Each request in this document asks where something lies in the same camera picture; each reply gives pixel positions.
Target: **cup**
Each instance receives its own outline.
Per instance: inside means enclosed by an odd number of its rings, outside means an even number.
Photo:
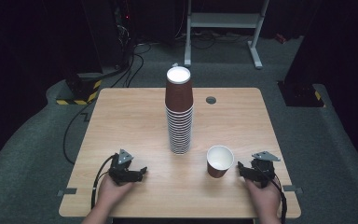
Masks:
[[[172,112],[186,112],[193,106],[193,89],[190,71],[175,66],[167,72],[165,105]]]
[[[211,177],[222,177],[234,162],[234,154],[228,147],[213,146],[207,153],[207,170]]]

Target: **table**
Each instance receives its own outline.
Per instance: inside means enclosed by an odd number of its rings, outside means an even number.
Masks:
[[[134,157],[130,170],[148,169],[112,217],[256,217],[236,164],[264,150],[281,158],[274,162],[276,174],[283,185],[292,185],[259,89],[194,88],[193,95],[192,147],[176,155],[169,149],[164,88],[101,90],[67,186],[76,194],[63,196],[60,214],[87,215],[99,168],[121,148]],[[206,102],[210,96],[215,104]],[[213,145],[227,146],[235,156],[235,165],[217,179],[206,171]],[[285,195],[287,217],[299,217],[295,193]]]
[[[255,29],[255,33],[253,40],[248,41],[248,47],[254,60],[255,68],[262,69],[263,64],[255,45],[257,44],[268,6],[269,0],[263,0],[260,13],[195,13],[191,11],[191,0],[188,0],[185,66],[189,67],[191,65],[192,27],[251,28]]]

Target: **hand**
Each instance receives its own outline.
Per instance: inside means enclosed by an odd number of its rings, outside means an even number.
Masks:
[[[130,182],[118,186],[109,175],[105,175],[98,190],[97,203],[82,223],[104,224],[112,208],[132,189],[133,185],[134,183]]]
[[[281,193],[278,189],[271,182],[268,182],[267,186],[263,189],[260,189],[250,179],[245,179],[245,183],[251,194],[260,223],[281,223],[277,217],[277,211],[281,204]]]

